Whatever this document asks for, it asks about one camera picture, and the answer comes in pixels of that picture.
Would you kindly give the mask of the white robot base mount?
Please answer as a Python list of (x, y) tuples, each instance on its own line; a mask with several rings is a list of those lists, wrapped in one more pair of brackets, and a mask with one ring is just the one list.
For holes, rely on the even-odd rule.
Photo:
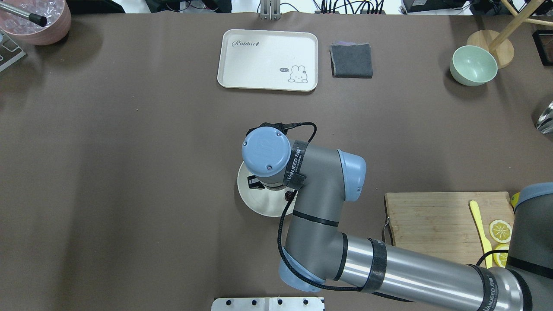
[(324, 298), (319, 297), (257, 297), (217, 298), (212, 311), (325, 311)]

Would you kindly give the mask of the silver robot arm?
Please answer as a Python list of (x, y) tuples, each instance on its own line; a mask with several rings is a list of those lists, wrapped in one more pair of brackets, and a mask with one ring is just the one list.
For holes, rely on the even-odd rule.
[(458, 264), (374, 238), (338, 231), (344, 202), (362, 192), (367, 166), (357, 155), (289, 140), (292, 124), (264, 123), (242, 144), (246, 168), (267, 190), (296, 199), (285, 242), (279, 220), (279, 275), (301, 291), (363, 292), (456, 311), (552, 309), (552, 183), (525, 187), (514, 209), (506, 267)]

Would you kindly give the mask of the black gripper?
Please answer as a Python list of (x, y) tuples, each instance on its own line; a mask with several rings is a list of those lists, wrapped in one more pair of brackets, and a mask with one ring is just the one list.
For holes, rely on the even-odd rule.
[(285, 132), (280, 123), (263, 123), (247, 132), (245, 167), (251, 174), (247, 177), (250, 189), (282, 189), (280, 179), (269, 183), (262, 179), (273, 178), (288, 165), (288, 138)]

